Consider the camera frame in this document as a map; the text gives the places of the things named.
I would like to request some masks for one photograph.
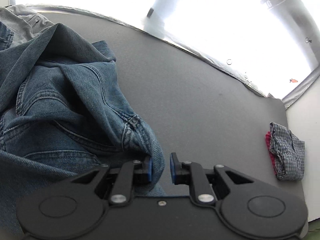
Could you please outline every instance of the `white wall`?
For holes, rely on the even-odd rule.
[[[8,6],[9,0],[0,0],[0,7]]]
[[[287,109],[289,129],[305,141],[305,171],[302,180],[308,221],[320,217],[320,78]]]

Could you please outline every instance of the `gray table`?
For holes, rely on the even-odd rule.
[[[166,156],[160,183],[170,195],[169,153],[204,168],[221,163],[304,199],[300,181],[278,181],[265,134],[270,122],[287,126],[283,103],[249,91],[238,80],[186,52],[131,28],[85,15],[43,13],[90,42],[106,40],[117,57],[120,88],[154,130]]]

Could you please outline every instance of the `silver bolt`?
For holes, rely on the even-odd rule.
[[[127,200],[127,198],[124,195],[118,194],[118,195],[113,195],[111,197],[111,201],[113,203],[123,203]]]
[[[198,199],[201,202],[209,203],[209,202],[214,200],[214,197],[212,195],[210,195],[210,194],[201,194],[201,195],[198,196]]]
[[[158,202],[158,205],[162,206],[162,207],[165,206],[166,204],[167,204],[167,202],[164,201],[164,200],[161,200],[161,201]]]

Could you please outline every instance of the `blue denim jeans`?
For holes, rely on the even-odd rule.
[[[12,33],[0,25],[0,35]],[[101,163],[119,167],[149,154],[152,182],[136,193],[164,193],[156,185],[163,152],[120,91],[105,41],[90,44],[56,24],[9,46],[0,47],[0,227],[20,233],[19,198]]]

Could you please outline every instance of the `checkered folded shirt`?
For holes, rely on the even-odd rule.
[[[277,123],[270,123],[270,152],[275,155],[279,180],[301,180],[304,173],[304,141]]]

